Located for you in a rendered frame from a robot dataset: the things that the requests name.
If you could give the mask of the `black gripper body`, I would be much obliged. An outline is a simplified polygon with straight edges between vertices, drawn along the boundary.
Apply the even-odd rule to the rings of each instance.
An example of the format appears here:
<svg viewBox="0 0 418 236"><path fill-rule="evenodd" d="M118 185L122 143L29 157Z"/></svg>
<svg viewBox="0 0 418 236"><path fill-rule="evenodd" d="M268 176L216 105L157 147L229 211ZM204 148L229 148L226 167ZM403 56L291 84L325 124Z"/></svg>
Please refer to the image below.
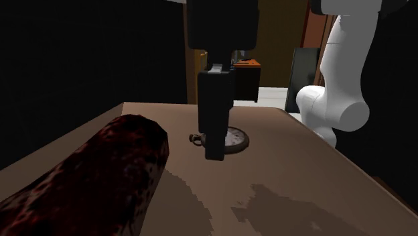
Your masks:
<svg viewBox="0 0 418 236"><path fill-rule="evenodd" d="M257 44L258 0L187 0L188 46L252 50Z"/></svg>

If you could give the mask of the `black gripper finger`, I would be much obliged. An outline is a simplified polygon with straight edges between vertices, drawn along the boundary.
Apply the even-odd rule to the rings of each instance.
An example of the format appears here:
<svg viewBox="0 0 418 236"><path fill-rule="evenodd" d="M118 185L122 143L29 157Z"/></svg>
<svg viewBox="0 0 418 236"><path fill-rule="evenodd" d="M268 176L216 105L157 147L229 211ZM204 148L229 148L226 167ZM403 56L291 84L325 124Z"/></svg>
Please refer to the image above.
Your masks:
<svg viewBox="0 0 418 236"><path fill-rule="evenodd" d="M198 130L205 135L205 158L224 159L234 72L231 50L209 50L210 69L198 73Z"/></svg>

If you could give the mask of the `silver pocket watch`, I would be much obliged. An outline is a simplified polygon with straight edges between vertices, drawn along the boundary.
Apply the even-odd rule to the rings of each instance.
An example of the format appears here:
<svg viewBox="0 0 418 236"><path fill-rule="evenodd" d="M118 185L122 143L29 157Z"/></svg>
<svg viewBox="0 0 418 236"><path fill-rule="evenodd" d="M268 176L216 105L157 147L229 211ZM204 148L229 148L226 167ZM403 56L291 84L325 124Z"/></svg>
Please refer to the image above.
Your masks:
<svg viewBox="0 0 418 236"><path fill-rule="evenodd" d="M206 136L204 134L190 134L189 141L196 146L206 147ZM236 127L228 127L225 137L224 153L237 154L249 147L250 139L248 135L241 129Z"/></svg>

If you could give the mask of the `black cabinet with orange top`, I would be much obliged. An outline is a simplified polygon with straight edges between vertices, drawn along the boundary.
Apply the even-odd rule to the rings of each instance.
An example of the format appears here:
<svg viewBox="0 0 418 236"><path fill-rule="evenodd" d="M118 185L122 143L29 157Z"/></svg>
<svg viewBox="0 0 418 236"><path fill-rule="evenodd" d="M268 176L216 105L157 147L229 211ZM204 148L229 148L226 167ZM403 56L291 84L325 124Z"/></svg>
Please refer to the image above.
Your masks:
<svg viewBox="0 0 418 236"><path fill-rule="evenodd" d="M261 65L255 59L239 60L233 64L235 70L234 99L258 102Z"/></svg>

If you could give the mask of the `dark grey upright board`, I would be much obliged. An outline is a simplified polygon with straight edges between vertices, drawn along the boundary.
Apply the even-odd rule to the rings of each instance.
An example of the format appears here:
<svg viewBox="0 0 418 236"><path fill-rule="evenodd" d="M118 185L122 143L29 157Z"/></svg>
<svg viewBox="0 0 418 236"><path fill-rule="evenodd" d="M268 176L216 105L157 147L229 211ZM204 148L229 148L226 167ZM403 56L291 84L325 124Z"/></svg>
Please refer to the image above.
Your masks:
<svg viewBox="0 0 418 236"><path fill-rule="evenodd" d="M307 85L314 84L320 48L295 48L293 51L293 61L289 86L287 88L287 97L285 102L285 111L288 113L299 113L296 103L297 93Z"/></svg>

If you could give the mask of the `brown table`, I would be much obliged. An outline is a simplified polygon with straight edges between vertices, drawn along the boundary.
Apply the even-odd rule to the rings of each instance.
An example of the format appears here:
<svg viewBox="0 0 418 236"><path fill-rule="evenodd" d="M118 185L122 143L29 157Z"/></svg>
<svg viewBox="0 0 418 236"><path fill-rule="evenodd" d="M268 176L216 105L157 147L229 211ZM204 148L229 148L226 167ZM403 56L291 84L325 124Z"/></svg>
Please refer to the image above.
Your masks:
<svg viewBox="0 0 418 236"><path fill-rule="evenodd" d="M297 119L235 107L249 147L210 161L189 141L195 105L123 103L0 171L0 201L125 114L167 131L169 159L141 236L418 236L418 216Z"/></svg>

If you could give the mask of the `dark red sausage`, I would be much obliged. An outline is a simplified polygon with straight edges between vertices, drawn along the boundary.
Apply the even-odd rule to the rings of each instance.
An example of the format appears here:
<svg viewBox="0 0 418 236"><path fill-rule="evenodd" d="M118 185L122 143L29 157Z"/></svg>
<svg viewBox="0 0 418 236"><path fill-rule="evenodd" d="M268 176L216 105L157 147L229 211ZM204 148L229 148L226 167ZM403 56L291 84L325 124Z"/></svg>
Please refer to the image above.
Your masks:
<svg viewBox="0 0 418 236"><path fill-rule="evenodd" d="M0 236L139 236L168 156L158 123L117 117L0 202Z"/></svg>

